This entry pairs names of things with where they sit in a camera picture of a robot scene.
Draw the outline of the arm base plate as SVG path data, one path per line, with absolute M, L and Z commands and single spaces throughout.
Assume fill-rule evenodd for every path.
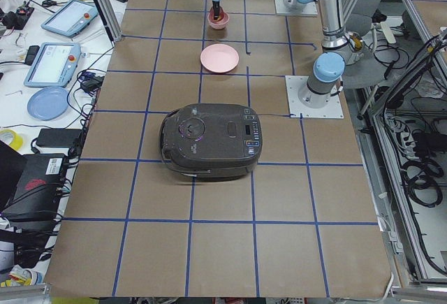
M 274 0 L 277 15 L 316 17 L 316 0 Z
M 336 86 L 329 94 L 315 94 L 307 86 L 308 78 L 303 75 L 285 76 L 289 115 L 292 118 L 343 119 Z

